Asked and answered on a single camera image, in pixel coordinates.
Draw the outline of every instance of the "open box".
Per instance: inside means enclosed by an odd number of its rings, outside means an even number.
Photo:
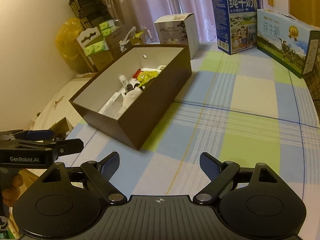
[[[109,98],[121,89],[119,76],[129,78],[139,68],[156,69],[159,65],[166,65],[166,68],[119,119],[98,113]],[[90,79],[70,99],[70,103],[89,125],[138,150],[190,76],[188,46],[137,45]]]

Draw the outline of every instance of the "white box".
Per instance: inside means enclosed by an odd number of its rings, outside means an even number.
[[[188,45],[190,58],[193,59],[199,49],[198,29],[194,13],[162,16],[155,21],[155,27],[161,44]]]

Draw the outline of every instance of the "table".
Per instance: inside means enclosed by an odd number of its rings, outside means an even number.
[[[69,138],[84,150],[66,166],[100,161],[112,151],[120,167],[111,178],[127,197],[189,194],[209,183],[199,166],[206,151],[242,167],[267,163],[304,201],[303,239],[320,239],[320,125],[304,80],[257,49],[227,55],[201,44],[193,74],[142,149],[136,151],[83,120]]]

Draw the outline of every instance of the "plaid tablecloth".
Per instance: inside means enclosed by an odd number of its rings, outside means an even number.
[[[209,183],[199,166],[204,151],[242,167],[264,162],[307,207],[300,236],[320,239],[320,128],[305,81],[257,49],[229,56],[202,44],[191,63],[192,77],[141,150],[81,122],[69,137],[81,138],[84,150],[59,161],[79,166],[117,151],[110,182],[127,197],[191,198]]]

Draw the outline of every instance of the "barcode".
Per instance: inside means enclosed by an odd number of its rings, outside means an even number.
[[[218,39],[218,47],[221,47],[227,51],[229,51],[229,44],[228,43],[225,43],[221,40]]]

